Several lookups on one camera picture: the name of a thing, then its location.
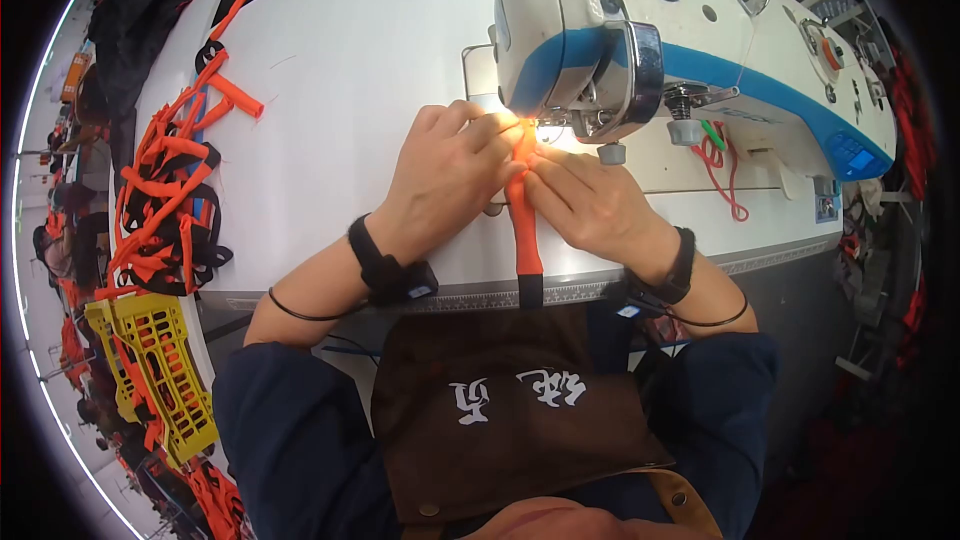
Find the digital display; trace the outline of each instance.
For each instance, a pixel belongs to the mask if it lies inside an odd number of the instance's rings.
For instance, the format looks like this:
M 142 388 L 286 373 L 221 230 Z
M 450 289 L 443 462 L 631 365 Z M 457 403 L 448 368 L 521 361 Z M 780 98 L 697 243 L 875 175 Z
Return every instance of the digital display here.
M 871 161 L 874 160 L 874 155 L 870 154 L 866 150 L 861 150 L 856 154 L 855 157 L 849 160 L 849 166 L 855 170 L 862 170 L 867 167 Z

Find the person's left hand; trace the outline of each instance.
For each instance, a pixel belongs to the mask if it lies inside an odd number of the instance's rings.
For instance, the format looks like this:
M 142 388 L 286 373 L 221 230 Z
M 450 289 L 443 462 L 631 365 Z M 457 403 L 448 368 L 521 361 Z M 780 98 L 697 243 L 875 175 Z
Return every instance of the person's left hand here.
M 511 177 L 527 169 L 524 162 L 504 161 L 522 138 L 520 120 L 511 113 L 484 114 L 464 100 L 421 108 L 387 198 L 366 218 L 380 253 L 406 267 L 467 227 Z

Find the sewing machine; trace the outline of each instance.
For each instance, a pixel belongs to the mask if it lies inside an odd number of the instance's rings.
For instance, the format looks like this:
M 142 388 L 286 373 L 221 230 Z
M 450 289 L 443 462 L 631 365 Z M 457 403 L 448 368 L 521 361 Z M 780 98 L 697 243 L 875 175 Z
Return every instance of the sewing machine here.
M 741 164 L 770 170 L 789 199 L 805 177 L 833 197 L 836 181 L 893 163 L 882 83 L 796 0 L 494 0 L 493 16 L 488 56 L 463 55 L 467 94 L 490 108 L 476 87 L 495 66 L 498 102 L 598 145 L 605 164 L 625 163 L 654 118 L 677 147 L 700 146 L 700 120 L 722 122 Z

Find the navy blue sleeve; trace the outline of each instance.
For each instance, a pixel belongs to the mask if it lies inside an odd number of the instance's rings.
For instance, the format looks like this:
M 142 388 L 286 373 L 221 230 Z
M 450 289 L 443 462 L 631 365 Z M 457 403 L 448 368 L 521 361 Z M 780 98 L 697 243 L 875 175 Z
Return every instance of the navy blue sleeve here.
M 276 342 L 231 354 L 213 411 L 260 540 L 399 538 L 383 458 L 354 380 Z
M 742 538 L 761 498 L 766 414 L 780 367 L 764 333 L 684 347 L 652 389 L 648 424 L 700 493 L 724 538 Z

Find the fluorescent light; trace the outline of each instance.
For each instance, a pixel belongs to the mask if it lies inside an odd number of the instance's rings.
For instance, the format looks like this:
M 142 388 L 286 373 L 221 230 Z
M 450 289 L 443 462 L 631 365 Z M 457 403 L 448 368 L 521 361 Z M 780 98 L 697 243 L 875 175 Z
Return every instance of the fluorescent light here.
M 33 349 L 30 349 L 30 361 L 33 362 L 33 371 L 36 372 L 36 377 L 41 377 L 41 367 L 37 365 L 37 356 L 34 354 Z
M 20 128 L 20 143 L 17 145 L 17 152 L 23 150 L 23 141 L 27 135 L 27 121 L 30 119 L 30 107 L 34 105 L 34 97 L 37 95 L 37 87 L 41 84 L 41 72 L 43 72 L 43 67 L 47 64 L 47 57 L 50 56 L 50 52 L 54 50 L 54 41 L 57 40 L 57 34 L 60 33 L 60 28 L 64 26 L 66 14 L 70 12 L 70 7 L 73 6 L 75 1 L 76 0 L 70 0 L 66 3 L 66 8 L 63 9 L 63 14 L 60 15 L 60 20 L 56 22 L 54 34 L 50 36 L 50 42 L 47 43 L 47 49 L 43 53 L 43 59 L 40 61 L 40 67 L 38 67 L 36 70 L 36 77 L 33 78 L 33 88 L 30 90 L 30 98 L 27 100 L 27 112 L 23 114 L 23 126 Z
M 47 49 L 43 52 L 43 59 L 40 60 L 40 66 L 36 68 L 36 77 L 33 78 L 33 87 L 30 89 L 30 98 L 27 99 L 27 110 L 23 114 L 23 125 L 20 126 L 20 141 L 16 146 L 16 152 L 19 154 L 23 150 L 23 142 L 27 137 L 27 122 L 30 121 L 30 109 L 34 106 L 34 97 L 37 96 L 37 87 L 41 84 L 41 74 L 43 73 L 43 68 L 47 63 L 47 57 L 50 55 L 51 51 L 54 49 L 54 41 L 57 40 L 57 34 L 60 33 L 61 28 L 64 26 L 66 21 L 66 15 L 70 12 L 70 8 L 73 7 L 74 2 L 77 0 L 70 0 L 66 3 L 66 8 L 63 9 L 63 14 L 60 15 L 59 21 L 56 22 L 56 27 L 54 28 L 54 33 L 50 36 L 50 42 L 47 42 Z M 23 337 L 30 342 L 30 331 L 27 330 L 27 313 L 23 309 L 23 296 L 20 293 L 20 272 L 17 267 L 17 194 L 20 188 L 20 158 L 15 158 L 15 163 L 13 164 L 13 191 L 10 193 L 10 229 L 9 229 L 9 245 L 10 249 L 13 251 L 13 259 L 10 261 L 13 267 L 13 286 L 16 290 L 16 305 L 20 310 L 20 325 L 23 326 Z
M 56 426 L 59 428 L 60 433 L 63 434 L 63 439 L 66 441 L 66 445 L 70 447 L 70 452 L 73 453 L 73 456 L 77 459 L 79 466 L 83 468 L 83 473 L 90 479 L 90 484 L 97 489 L 97 492 L 100 493 L 100 496 L 106 501 L 106 504 L 117 514 L 117 517 L 120 518 L 120 521 L 130 530 L 138 540 L 145 540 L 145 538 L 140 534 L 139 531 L 134 529 L 132 523 L 130 523 L 126 517 L 123 516 L 123 513 L 120 512 L 120 509 L 116 507 L 116 504 L 107 496 L 107 493 L 104 492 L 104 489 L 100 487 L 100 484 L 97 483 L 97 480 L 93 477 L 93 474 L 90 473 L 90 469 L 87 468 L 87 464 L 83 459 L 80 458 L 80 454 L 77 452 L 77 449 L 73 446 L 73 442 L 70 441 L 70 436 L 67 434 L 66 429 L 64 429 L 64 423 L 60 420 L 60 417 L 57 415 L 57 410 L 54 408 L 54 403 L 50 400 L 50 394 L 47 392 L 47 384 L 41 382 L 40 389 L 43 390 L 43 398 L 47 399 L 47 406 L 50 407 L 50 413 L 54 414 L 54 419 L 56 420 Z
M 70 0 L 66 4 L 66 8 L 63 9 L 63 14 L 60 15 L 59 21 L 56 23 L 54 28 L 54 33 L 50 37 L 50 42 L 47 43 L 47 49 L 43 53 L 43 59 L 40 61 L 40 65 L 36 70 L 36 77 L 33 78 L 33 87 L 30 89 L 30 98 L 27 99 L 27 110 L 23 114 L 23 125 L 20 127 L 20 141 L 17 145 L 16 152 L 19 153 L 23 150 L 23 142 L 27 135 L 27 122 L 30 120 L 30 110 L 34 105 L 34 97 L 37 95 L 37 87 L 41 83 L 41 73 L 43 72 L 44 66 L 47 64 L 47 59 L 51 55 L 51 52 L 54 48 L 54 41 L 57 40 L 57 34 L 60 33 L 61 28 L 64 26 L 64 21 L 66 21 L 67 13 L 70 12 L 70 8 L 73 7 L 76 0 Z M 10 247 L 12 250 L 13 259 L 10 261 L 13 268 L 13 285 L 16 289 L 16 302 L 17 306 L 20 309 L 20 324 L 23 326 L 23 336 L 27 339 L 27 342 L 30 342 L 30 332 L 27 330 L 27 316 L 23 306 L 23 296 L 20 293 L 20 274 L 17 267 L 17 194 L 20 185 L 20 159 L 17 157 L 13 165 L 13 192 L 11 192 L 11 208 L 10 208 Z M 41 368 L 37 365 L 37 356 L 34 354 L 33 350 L 30 350 L 30 361 L 33 363 L 33 371 L 36 372 L 36 377 L 41 377 Z M 144 537 L 134 529 L 134 526 L 123 516 L 123 513 L 120 512 L 120 509 L 111 501 L 107 496 L 107 493 L 104 492 L 104 489 L 100 487 L 100 484 L 97 483 L 97 480 L 93 477 L 93 474 L 90 473 L 90 469 L 87 467 L 87 464 L 83 459 L 80 458 L 80 454 L 77 452 L 76 447 L 73 446 L 73 443 L 70 442 L 69 434 L 64 427 L 64 423 L 61 421 L 60 416 L 57 415 L 57 410 L 54 408 L 54 403 L 50 400 L 50 394 L 47 392 L 47 385 L 43 381 L 39 382 L 40 389 L 43 391 L 43 398 L 47 400 L 47 406 L 50 408 L 50 413 L 54 415 L 54 420 L 56 421 L 56 426 L 59 428 L 60 433 L 63 435 L 63 440 L 66 441 L 66 445 L 70 447 L 70 452 L 73 453 L 74 459 L 77 460 L 79 466 L 82 468 L 83 473 L 90 479 L 90 484 L 97 489 L 97 492 L 100 493 L 100 496 L 106 502 L 106 504 L 116 513 L 117 517 L 120 518 L 120 521 L 126 526 L 130 532 L 138 538 L 138 540 L 144 540 Z

